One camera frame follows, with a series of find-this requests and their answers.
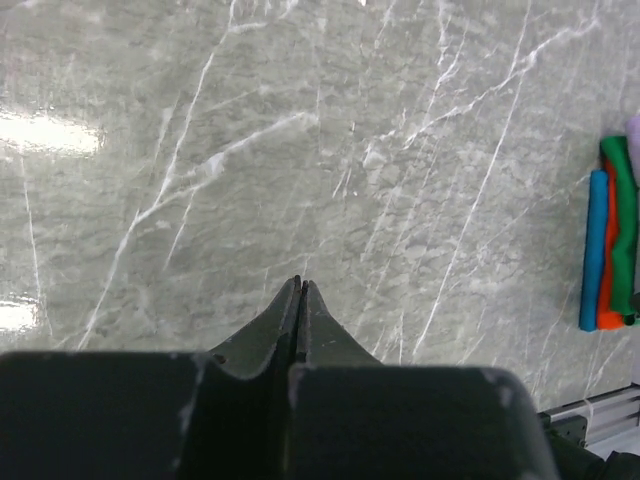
orange cloth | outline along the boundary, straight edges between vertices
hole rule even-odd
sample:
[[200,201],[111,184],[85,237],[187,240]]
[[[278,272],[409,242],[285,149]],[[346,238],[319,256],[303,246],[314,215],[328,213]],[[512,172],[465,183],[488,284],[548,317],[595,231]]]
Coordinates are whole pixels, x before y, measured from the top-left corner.
[[622,315],[609,310],[611,288],[613,286],[611,250],[613,250],[613,246],[616,243],[620,226],[618,225],[618,209],[616,205],[616,169],[607,159],[604,161],[604,169],[609,175],[609,214],[607,216],[607,235],[605,238],[604,272],[600,283],[596,322],[598,330],[615,330],[616,328],[624,327]]

blue cloth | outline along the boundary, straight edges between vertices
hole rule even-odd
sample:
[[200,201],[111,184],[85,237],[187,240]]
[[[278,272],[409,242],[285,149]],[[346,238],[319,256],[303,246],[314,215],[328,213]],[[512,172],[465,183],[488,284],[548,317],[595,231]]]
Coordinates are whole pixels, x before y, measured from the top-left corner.
[[591,173],[589,185],[589,217],[582,270],[582,298],[580,300],[580,329],[593,332],[597,328],[596,315],[600,282],[604,271],[605,236],[609,210],[609,176],[604,170]]

gray marble table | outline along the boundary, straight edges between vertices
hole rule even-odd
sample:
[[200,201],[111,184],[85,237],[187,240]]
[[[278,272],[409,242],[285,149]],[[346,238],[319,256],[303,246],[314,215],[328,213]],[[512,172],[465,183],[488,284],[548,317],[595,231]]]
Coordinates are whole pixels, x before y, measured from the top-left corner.
[[577,329],[636,0],[0,0],[0,349],[215,345],[295,274],[381,360],[630,381]]

green cloth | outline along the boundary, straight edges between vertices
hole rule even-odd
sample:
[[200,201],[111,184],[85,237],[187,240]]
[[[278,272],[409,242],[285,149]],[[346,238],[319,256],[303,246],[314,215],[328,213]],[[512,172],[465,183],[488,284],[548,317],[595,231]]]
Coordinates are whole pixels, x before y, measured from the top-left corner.
[[611,252],[613,286],[610,309],[631,315],[633,277],[638,242],[638,187],[633,179],[626,137],[607,137],[600,142],[605,157],[616,170],[616,203],[620,233]]

stack of folded towels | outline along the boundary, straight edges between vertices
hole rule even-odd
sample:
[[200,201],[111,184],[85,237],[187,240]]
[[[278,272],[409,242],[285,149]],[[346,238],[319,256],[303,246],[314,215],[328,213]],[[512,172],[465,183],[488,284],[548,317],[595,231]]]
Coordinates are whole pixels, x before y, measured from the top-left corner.
[[586,332],[635,325],[638,317],[640,116],[629,120],[626,130],[626,137],[600,142],[602,169],[591,173],[580,306],[580,328]]

